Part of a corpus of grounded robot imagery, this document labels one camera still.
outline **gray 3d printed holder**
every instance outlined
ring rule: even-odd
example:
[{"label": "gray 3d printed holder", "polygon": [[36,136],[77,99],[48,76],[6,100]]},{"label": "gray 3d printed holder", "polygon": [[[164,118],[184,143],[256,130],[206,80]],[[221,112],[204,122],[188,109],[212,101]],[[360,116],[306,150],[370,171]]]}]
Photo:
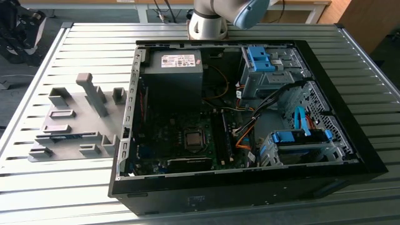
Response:
[{"label": "gray 3d printed holder", "polygon": [[50,90],[52,106],[29,152],[30,162],[113,157],[126,92],[114,88],[102,93],[86,73],[77,75],[76,84],[84,93],[68,93],[65,88]]}]

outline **ram slot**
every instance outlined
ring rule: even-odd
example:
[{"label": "ram slot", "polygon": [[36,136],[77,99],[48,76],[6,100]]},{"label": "ram slot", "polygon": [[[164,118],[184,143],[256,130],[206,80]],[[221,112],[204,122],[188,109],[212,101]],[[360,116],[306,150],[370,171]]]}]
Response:
[{"label": "ram slot", "polygon": [[213,112],[210,114],[210,127],[217,163],[226,165],[232,161],[232,143],[222,112]]}]

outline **open computer case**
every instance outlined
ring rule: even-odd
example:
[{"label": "open computer case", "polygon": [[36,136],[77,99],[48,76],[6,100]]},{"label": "open computer case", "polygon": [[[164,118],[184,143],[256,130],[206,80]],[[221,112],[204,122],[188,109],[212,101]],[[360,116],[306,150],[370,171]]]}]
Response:
[{"label": "open computer case", "polygon": [[321,198],[386,172],[305,41],[138,41],[109,197],[137,215]]}]

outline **gray plastic peg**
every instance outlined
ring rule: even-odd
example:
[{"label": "gray plastic peg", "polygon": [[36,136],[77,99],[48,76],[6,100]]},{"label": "gray plastic peg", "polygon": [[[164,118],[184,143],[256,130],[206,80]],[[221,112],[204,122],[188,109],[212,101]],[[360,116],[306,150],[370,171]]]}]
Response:
[{"label": "gray plastic peg", "polygon": [[92,83],[92,74],[89,73],[78,74],[76,78],[76,84],[84,88],[88,95],[89,103],[94,107],[98,116],[100,117],[106,116],[108,112],[104,107],[101,97],[98,96],[96,92],[96,88]]}]

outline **aluminum slotted table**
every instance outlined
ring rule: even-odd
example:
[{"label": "aluminum slotted table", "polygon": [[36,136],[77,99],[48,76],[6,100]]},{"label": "aluminum slotted table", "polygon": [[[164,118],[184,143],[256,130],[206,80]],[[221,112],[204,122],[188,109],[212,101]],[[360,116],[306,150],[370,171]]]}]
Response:
[{"label": "aluminum slotted table", "polygon": [[136,40],[186,39],[185,24],[62,25],[0,140],[0,223],[24,224],[398,224],[400,94],[344,29],[333,25],[229,27],[230,39],[306,40],[389,172],[322,199],[196,213],[137,217],[108,198],[112,158],[30,163],[26,160],[49,110],[53,87],[82,92],[77,73],[92,73],[102,91],[128,89]]}]

